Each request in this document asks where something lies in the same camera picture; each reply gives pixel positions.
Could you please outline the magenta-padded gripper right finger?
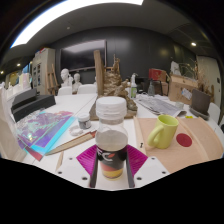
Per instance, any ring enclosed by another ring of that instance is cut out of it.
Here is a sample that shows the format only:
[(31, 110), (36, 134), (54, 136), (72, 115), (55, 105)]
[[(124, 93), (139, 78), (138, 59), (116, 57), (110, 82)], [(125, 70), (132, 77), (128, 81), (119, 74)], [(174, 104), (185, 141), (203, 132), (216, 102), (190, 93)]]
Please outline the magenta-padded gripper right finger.
[(130, 188), (140, 188), (169, 175), (156, 157), (147, 157), (133, 146), (127, 146), (126, 168)]

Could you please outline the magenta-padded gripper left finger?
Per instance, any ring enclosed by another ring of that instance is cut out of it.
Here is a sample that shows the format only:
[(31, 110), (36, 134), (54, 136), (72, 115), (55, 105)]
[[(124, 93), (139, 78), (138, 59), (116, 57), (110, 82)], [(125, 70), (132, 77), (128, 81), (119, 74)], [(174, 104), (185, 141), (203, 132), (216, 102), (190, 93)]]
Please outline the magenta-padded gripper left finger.
[(81, 187), (94, 188), (97, 180), (97, 149), (93, 145), (76, 157), (66, 159), (56, 174)]

